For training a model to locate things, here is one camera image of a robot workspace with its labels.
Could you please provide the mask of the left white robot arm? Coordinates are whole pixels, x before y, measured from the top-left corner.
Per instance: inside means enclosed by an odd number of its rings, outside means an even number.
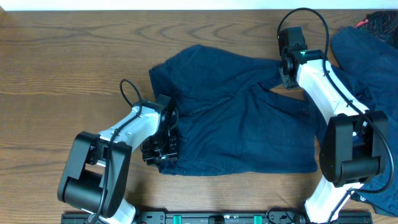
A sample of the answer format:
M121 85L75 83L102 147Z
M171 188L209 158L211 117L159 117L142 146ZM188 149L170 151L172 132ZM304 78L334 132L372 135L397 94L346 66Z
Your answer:
M132 152L149 166L178 159L178 109L169 96L138 101L114 126L79 133L57 190L59 201L88 212L76 223L134 223L137 210L124 199Z

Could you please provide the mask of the dark blue shorts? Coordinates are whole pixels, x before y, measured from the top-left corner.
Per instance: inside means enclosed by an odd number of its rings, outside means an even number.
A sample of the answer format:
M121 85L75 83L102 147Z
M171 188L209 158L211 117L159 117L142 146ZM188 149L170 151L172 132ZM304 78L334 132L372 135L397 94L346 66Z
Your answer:
M171 97L178 108L178 159L159 172L315 172L308 104L273 92L278 68L276 60L195 45L150 69L154 95Z

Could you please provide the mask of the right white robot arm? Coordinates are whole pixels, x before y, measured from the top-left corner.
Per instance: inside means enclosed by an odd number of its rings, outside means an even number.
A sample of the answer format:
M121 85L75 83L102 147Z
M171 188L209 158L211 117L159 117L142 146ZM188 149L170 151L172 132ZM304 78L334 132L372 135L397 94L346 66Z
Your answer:
M322 178L305 201L310 223L331 223L349 196L381 175L386 159L387 116L369 111L342 84L321 50L282 47L279 72L288 89L303 88L326 122L319 155Z

